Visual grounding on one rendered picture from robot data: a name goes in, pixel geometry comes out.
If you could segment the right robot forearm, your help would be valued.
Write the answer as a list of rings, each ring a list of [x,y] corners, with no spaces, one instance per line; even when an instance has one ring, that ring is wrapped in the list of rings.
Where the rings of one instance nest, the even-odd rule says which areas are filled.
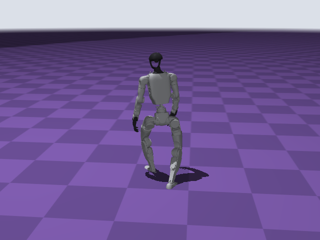
[[[175,112],[179,108],[179,106],[178,106],[179,105],[179,101],[180,101],[180,96],[178,98],[176,98],[176,99],[172,99],[172,110],[171,110],[171,112],[173,114],[175,114]]]

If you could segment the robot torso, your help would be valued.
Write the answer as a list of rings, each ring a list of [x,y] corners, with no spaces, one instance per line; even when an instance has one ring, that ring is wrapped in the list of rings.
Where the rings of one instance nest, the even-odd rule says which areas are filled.
[[[153,71],[154,72],[154,71]],[[171,97],[171,78],[168,72],[164,70],[164,73],[151,73],[149,76],[149,81],[147,83],[149,98],[151,99],[153,105],[156,106],[155,125],[165,126],[170,124],[169,113],[167,112],[163,104],[168,104]]]

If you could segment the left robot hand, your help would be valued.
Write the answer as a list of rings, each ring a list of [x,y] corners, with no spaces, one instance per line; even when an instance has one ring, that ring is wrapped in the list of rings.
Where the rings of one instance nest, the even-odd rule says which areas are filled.
[[[136,123],[138,121],[138,117],[134,117],[134,119],[132,118],[132,120],[133,120],[132,124],[133,124],[134,131],[138,132],[138,129],[136,129],[136,128],[138,128],[138,127],[136,127]]]

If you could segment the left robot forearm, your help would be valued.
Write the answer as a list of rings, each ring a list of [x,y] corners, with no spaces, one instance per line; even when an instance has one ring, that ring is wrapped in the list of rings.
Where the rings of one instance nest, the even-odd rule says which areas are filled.
[[[140,115],[140,111],[141,111],[141,108],[142,108],[142,104],[140,103],[137,103],[138,102],[138,96],[136,97],[136,100],[135,100],[135,107],[134,107],[134,112],[133,112],[133,119],[134,117],[137,117],[137,119],[139,119],[139,115]]]

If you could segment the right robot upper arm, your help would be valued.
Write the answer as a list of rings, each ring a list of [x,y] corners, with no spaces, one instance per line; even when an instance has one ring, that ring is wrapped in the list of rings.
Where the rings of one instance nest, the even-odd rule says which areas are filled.
[[[169,73],[170,75],[170,85],[173,90],[171,93],[171,98],[176,99],[179,97],[179,87],[177,82],[177,76],[174,73]]]

